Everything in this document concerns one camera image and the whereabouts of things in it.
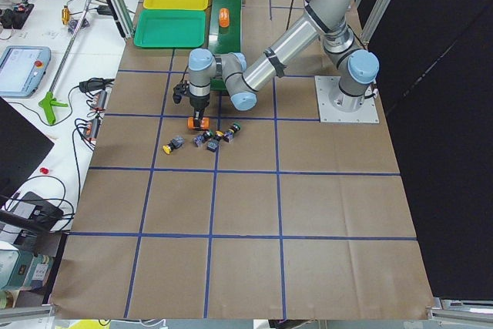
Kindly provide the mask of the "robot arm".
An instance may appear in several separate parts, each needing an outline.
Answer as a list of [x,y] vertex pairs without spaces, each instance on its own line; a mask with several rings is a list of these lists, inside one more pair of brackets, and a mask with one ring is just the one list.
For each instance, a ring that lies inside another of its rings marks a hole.
[[346,21],[351,0],[304,0],[304,13],[252,65],[239,52],[213,54],[194,49],[188,58],[189,79],[175,94],[189,98],[193,115],[188,127],[208,128],[204,112],[210,102],[211,82],[222,79],[233,106],[247,111],[257,104],[257,93],[273,78],[282,78],[290,62],[316,39],[340,73],[337,86],[329,92],[330,104],[341,112],[356,112],[368,98],[380,64],[377,56],[355,42]]

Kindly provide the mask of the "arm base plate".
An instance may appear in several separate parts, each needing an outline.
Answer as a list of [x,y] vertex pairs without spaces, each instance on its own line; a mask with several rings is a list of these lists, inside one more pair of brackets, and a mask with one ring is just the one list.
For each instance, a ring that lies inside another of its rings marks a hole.
[[378,124],[380,122],[371,88],[361,97],[351,97],[340,91],[340,76],[315,76],[320,121],[336,124]]

